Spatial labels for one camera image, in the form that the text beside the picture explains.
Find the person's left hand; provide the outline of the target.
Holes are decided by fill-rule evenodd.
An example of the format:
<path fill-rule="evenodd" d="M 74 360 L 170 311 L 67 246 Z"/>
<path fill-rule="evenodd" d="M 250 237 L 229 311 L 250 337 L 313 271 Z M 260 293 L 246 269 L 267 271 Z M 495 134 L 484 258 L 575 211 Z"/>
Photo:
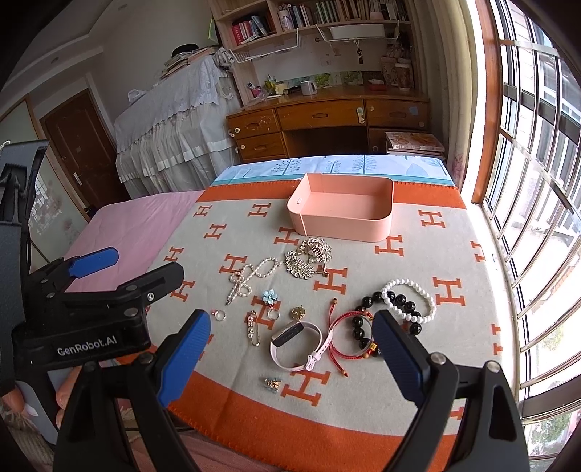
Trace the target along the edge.
<path fill-rule="evenodd" d="M 70 395 L 72 393 L 73 387 L 75 386 L 76 380 L 80 375 L 82 367 L 78 366 L 71 370 L 65 381 L 59 387 L 55 393 L 56 403 L 59 406 L 59 411 L 55 416 L 56 428 L 59 429 L 63 420 L 64 410 L 67 407 Z M 18 413 L 25 418 L 31 420 L 33 416 L 26 407 L 26 402 L 24 396 L 17 387 L 14 387 L 10 392 L 2 396 L 2 401 L 7 405 L 7 407 L 15 413 Z"/>

